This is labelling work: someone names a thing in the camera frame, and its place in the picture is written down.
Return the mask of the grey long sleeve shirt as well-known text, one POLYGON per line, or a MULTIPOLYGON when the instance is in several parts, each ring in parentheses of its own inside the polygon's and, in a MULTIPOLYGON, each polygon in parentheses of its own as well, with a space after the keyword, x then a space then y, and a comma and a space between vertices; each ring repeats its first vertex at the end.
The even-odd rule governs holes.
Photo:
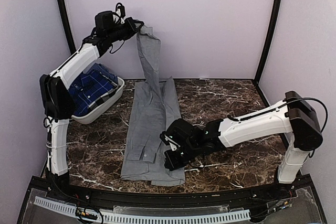
POLYGON ((164 152, 170 146, 160 139, 160 134, 181 117, 175 82, 172 77, 159 76, 161 41, 153 29, 143 26, 136 42, 145 81, 135 84, 121 178, 146 180, 156 186, 181 185, 185 171, 165 168, 164 152))

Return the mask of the white laundry basket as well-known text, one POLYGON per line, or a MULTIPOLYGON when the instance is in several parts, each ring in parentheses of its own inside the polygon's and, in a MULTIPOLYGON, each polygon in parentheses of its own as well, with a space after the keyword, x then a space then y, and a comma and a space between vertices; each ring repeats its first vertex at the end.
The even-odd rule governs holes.
POLYGON ((122 78, 118 77, 118 84, 119 86, 116 89, 114 95, 108 97, 108 99, 105 100, 103 104, 97 106, 85 116, 73 115, 71 118, 81 124, 90 124, 93 121, 95 121, 99 116, 103 115, 111 106, 113 106, 121 98, 125 86, 125 81, 122 78))

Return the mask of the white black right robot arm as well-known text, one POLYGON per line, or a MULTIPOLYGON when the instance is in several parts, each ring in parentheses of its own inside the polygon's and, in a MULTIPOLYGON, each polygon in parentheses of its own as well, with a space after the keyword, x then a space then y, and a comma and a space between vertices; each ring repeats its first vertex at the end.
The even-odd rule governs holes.
POLYGON ((165 151, 165 168, 170 171, 185 167, 200 155, 223 151, 237 144, 268 135, 290 133, 284 160, 277 171, 277 181, 268 188, 273 200, 288 191, 309 154, 321 146, 325 125, 320 125, 315 109, 295 91, 283 100, 262 110, 239 117, 227 116, 208 122, 203 129, 184 119, 173 121, 160 134, 170 147, 165 151))

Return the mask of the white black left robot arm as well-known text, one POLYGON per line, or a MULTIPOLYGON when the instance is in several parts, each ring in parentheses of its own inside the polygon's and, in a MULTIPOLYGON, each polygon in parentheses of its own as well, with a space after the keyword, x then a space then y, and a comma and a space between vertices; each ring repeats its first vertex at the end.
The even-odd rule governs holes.
POLYGON ((102 57, 116 41, 126 41, 138 33, 144 22, 128 17, 115 22, 113 18, 98 17, 89 36, 81 46, 50 74, 39 79, 44 127, 47 129, 48 173, 55 177, 69 175, 66 160, 66 137, 75 103, 68 89, 73 81, 94 61, 102 57))

